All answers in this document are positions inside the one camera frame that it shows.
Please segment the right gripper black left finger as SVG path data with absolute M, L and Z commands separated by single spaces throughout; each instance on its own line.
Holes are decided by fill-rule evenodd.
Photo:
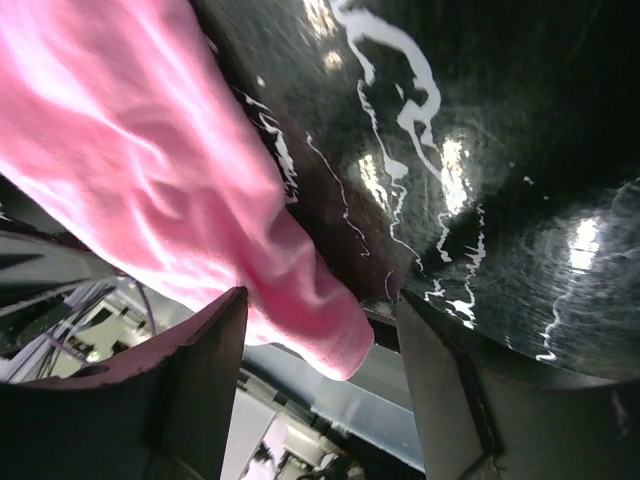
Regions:
M 3 384 L 2 477 L 219 478 L 247 314 L 247 291 L 235 287 L 67 378 Z

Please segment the pink t shirt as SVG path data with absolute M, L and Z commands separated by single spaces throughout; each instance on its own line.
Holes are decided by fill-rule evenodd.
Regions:
M 3 2 L 1 172 L 192 310 L 246 287 L 250 345 L 282 344 L 334 380 L 372 346 L 186 1 Z

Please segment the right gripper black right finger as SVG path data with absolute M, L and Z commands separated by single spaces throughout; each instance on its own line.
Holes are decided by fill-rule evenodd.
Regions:
M 638 478 L 638 381 L 541 363 L 407 290 L 397 333 L 427 478 Z

